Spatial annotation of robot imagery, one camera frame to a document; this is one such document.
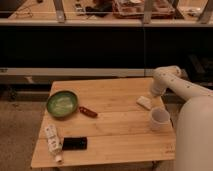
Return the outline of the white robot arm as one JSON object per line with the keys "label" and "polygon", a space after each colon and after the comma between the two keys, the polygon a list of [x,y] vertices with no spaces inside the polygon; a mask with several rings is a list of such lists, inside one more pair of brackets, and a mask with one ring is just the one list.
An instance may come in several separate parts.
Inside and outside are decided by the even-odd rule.
{"label": "white robot arm", "polygon": [[178,66],[153,70],[150,93],[171,89],[185,100],[176,128],[174,171],[213,171],[213,90],[181,78]]}

